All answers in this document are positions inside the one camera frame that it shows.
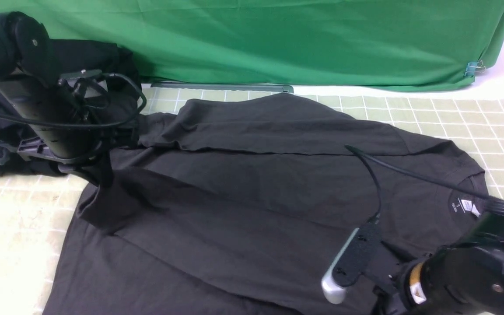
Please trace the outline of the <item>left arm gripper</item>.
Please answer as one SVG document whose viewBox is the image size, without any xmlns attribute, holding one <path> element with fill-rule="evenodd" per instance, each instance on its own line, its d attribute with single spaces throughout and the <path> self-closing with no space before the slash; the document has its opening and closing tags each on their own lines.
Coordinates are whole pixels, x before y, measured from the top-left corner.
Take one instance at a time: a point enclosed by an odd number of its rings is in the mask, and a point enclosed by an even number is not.
<svg viewBox="0 0 504 315">
<path fill-rule="evenodd" d="M 61 174 L 86 175 L 97 187 L 110 187 L 114 174 L 110 146 L 114 123 L 99 123 L 88 99 L 96 96 L 110 103 L 104 76 L 77 74 L 74 85 L 65 78 L 44 85 L 38 78 L 14 74 L 0 80 L 0 94 L 16 110 L 20 123 L 28 124 L 35 137 L 22 140 L 18 154 L 48 160 Z"/>
</svg>

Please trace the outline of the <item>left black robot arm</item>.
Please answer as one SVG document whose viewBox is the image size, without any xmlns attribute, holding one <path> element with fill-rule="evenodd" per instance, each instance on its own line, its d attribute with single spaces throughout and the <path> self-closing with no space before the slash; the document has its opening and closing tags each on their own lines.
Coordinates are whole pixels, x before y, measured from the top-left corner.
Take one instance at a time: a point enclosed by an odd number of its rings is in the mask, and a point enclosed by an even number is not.
<svg viewBox="0 0 504 315">
<path fill-rule="evenodd" d="M 20 142 L 22 158 L 49 160 L 61 173 L 95 186 L 113 181 L 109 153 L 97 127 L 67 80 L 61 77 L 46 28 L 22 12 L 0 14 L 0 94 L 36 134 Z"/>
</svg>

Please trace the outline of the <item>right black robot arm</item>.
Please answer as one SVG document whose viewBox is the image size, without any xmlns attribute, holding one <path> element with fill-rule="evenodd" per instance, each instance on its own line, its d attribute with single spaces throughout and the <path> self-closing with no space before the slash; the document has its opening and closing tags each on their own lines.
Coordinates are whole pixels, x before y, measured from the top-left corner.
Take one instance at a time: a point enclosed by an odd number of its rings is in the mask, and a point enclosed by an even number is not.
<svg viewBox="0 0 504 315">
<path fill-rule="evenodd" d="M 408 265 L 397 284 L 392 315 L 504 315 L 504 200 L 487 201 L 474 228 Z"/>
</svg>

